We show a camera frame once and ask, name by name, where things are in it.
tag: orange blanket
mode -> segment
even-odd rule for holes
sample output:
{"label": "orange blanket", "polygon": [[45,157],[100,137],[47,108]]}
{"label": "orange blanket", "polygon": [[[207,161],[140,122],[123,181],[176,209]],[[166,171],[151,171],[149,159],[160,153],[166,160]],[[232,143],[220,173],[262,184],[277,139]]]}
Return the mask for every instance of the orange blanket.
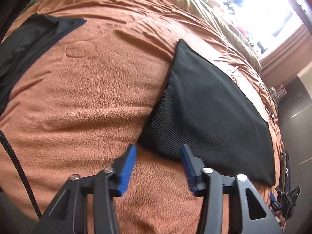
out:
{"label": "orange blanket", "polygon": [[[96,174],[135,143],[162,93],[180,38],[227,73],[269,122],[278,182],[280,130],[263,104],[275,113],[273,103],[245,58],[206,22],[171,0],[42,0],[8,34],[34,13],[87,20],[22,76],[0,118],[42,211],[72,173]],[[0,186],[35,219],[4,149],[0,162]],[[269,202],[273,188],[255,186]],[[138,148],[129,189],[115,200],[121,233],[195,233],[201,201],[189,192],[180,163]],[[226,233],[227,197],[224,205]]]}

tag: floor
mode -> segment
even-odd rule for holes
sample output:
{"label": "floor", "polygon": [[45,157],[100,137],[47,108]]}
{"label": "floor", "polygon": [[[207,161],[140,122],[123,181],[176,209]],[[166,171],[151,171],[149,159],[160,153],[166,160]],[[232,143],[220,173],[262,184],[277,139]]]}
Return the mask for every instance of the floor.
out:
{"label": "floor", "polygon": [[295,234],[312,209],[312,99],[299,78],[288,84],[279,103],[282,141],[290,155],[291,188],[301,188],[295,213],[285,234]]}

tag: brown fleece blanket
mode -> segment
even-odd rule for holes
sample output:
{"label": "brown fleece blanket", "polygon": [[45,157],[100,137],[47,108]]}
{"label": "brown fleece blanket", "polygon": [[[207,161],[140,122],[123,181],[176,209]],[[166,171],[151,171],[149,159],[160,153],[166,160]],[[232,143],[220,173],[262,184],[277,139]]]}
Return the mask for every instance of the brown fleece blanket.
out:
{"label": "brown fleece blanket", "polygon": [[[283,145],[277,119],[270,120],[264,103],[276,116],[274,105],[245,58],[205,21],[171,0],[42,0],[8,34],[34,13],[87,20],[22,76],[0,118],[42,211],[72,173],[96,174],[136,142],[180,38],[227,73],[269,122],[278,182]],[[0,186],[36,219],[4,149],[0,162]],[[273,187],[255,186],[269,202]],[[180,163],[143,148],[128,191],[115,199],[121,233],[195,233],[201,202],[188,190]],[[91,227],[91,213],[88,222]],[[226,196],[223,223],[227,233]]]}

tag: black gripper frame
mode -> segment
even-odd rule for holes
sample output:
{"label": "black gripper frame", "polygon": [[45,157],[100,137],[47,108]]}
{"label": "black gripper frame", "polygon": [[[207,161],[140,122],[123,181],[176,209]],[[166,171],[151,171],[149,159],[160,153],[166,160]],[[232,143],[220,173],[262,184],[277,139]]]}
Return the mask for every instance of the black gripper frame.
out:
{"label": "black gripper frame", "polygon": [[135,160],[136,148],[129,145],[111,168],[83,178],[78,174],[71,175],[32,234],[87,234],[88,194],[93,194],[95,234],[119,234],[113,197],[120,197],[127,190]]}
{"label": "black gripper frame", "polygon": [[282,234],[282,229],[253,184],[244,174],[223,176],[181,146],[181,161],[189,189],[204,197],[196,234],[221,234],[223,194],[229,194],[229,234]]}

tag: metal screw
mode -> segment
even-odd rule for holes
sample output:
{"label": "metal screw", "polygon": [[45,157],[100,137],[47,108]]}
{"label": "metal screw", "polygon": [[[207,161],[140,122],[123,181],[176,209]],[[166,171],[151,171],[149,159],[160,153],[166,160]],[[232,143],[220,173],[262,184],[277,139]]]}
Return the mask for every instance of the metal screw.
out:
{"label": "metal screw", "polygon": [[247,180],[247,176],[246,176],[245,174],[238,174],[238,175],[236,176],[236,178],[237,178],[238,180],[240,180],[240,181],[245,181],[245,180]]}
{"label": "metal screw", "polygon": [[105,173],[112,173],[115,171],[115,169],[113,167],[106,167],[103,170]]}
{"label": "metal screw", "polygon": [[69,176],[69,179],[75,181],[77,179],[80,179],[80,176],[78,174],[71,174],[71,176]]}
{"label": "metal screw", "polygon": [[202,171],[203,171],[204,173],[213,173],[213,169],[210,168],[210,167],[205,167],[205,168],[202,169]]}

